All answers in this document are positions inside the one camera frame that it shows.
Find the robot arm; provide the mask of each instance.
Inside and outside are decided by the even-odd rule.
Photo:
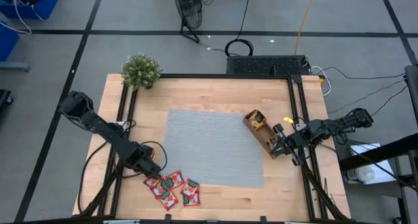
[[[367,110],[356,108],[348,115],[336,120],[312,120],[309,121],[305,128],[286,136],[283,127],[277,124],[273,127],[274,132],[279,136],[278,143],[270,152],[272,155],[279,156],[281,154],[293,155],[293,163],[301,165],[304,158],[300,158],[295,149],[303,149],[308,145],[318,145],[323,140],[335,136],[343,131],[353,131],[354,128],[370,127],[373,119]]]
[[[161,168],[152,159],[152,148],[131,142],[124,134],[123,127],[115,123],[107,123],[93,109],[93,101],[84,93],[72,91],[59,109],[68,120],[82,129],[97,133],[116,150],[123,165],[135,172],[143,172],[148,178],[159,178]]]

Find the wooden box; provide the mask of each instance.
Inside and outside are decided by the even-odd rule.
[[[267,121],[265,121],[264,125],[262,125],[257,130],[254,129],[253,125],[249,121],[251,116],[254,114],[254,112],[257,109],[251,111],[249,114],[247,114],[244,119],[242,120],[244,124],[247,126],[247,128],[251,131],[251,133],[256,137],[256,139],[260,142],[261,146],[266,150],[266,152],[271,156],[271,158],[276,158],[275,155],[272,155],[270,152],[272,151],[274,145],[269,143],[269,139],[274,138],[276,133],[273,131],[273,128],[269,126]]]

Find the black box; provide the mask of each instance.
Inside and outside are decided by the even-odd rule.
[[[308,58],[297,56],[231,56],[227,74],[310,75]]]

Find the yellow cable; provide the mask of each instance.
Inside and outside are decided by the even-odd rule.
[[[302,20],[302,23],[300,24],[300,27],[299,27],[298,39],[296,40],[295,54],[294,55],[296,55],[296,53],[298,52],[300,34],[302,33],[303,25],[305,24],[306,18],[308,17],[308,13],[309,13],[309,10],[311,9],[311,5],[312,5],[313,1],[314,0],[309,0],[308,8],[306,8],[305,15],[303,15],[303,20]]]

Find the gray floor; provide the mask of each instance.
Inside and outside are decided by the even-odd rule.
[[[403,30],[418,33],[416,0],[389,1]],[[30,21],[28,25],[38,31],[83,30],[94,2],[59,0],[49,20]],[[238,31],[245,2],[214,0],[212,5],[203,8],[203,22],[199,29]],[[307,2],[250,0],[244,31],[297,31]],[[18,21],[9,22],[15,27],[22,27]],[[93,29],[175,31],[179,25],[174,0],[102,0]],[[383,0],[315,0],[304,30],[396,33]],[[31,71],[0,72],[0,88],[12,90],[15,100],[0,124],[0,161],[3,168],[0,174],[0,222],[14,221],[16,217],[81,38],[81,35],[21,35],[9,60],[28,62],[32,66]],[[233,38],[235,36],[201,36],[203,43],[214,48],[223,48]],[[296,37],[243,38],[253,43],[255,55],[292,54],[296,41]],[[418,39],[408,41],[418,52]],[[247,48],[237,44],[230,51],[246,54]],[[106,75],[118,72],[126,56],[136,52],[144,52],[160,60],[164,72],[225,73],[226,70],[225,54],[207,50],[178,35],[90,35],[71,88],[87,93],[97,109]],[[307,55],[312,65],[338,67],[350,76],[399,74],[404,72],[406,65],[410,65],[400,38],[302,37],[298,52]],[[332,82],[332,92],[325,97],[329,111],[395,81],[347,80],[333,70],[327,74]],[[373,112],[403,86],[404,83],[397,84],[329,117],[343,116],[357,106]],[[373,127],[358,130],[350,137],[384,144],[416,133],[418,128],[408,91],[388,103],[375,115],[374,121]],[[59,122],[25,220],[70,216],[90,137],[66,120]],[[338,151],[342,157],[348,155],[346,148],[338,148]],[[404,159],[400,161],[402,172],[406,172]],[[382,189],[388,188],[347,185],[353,218],[390,223],[398,216],[396,199],[382,196],[378,192]],[[410,208],[416,209],[417,205],[415,196]]]

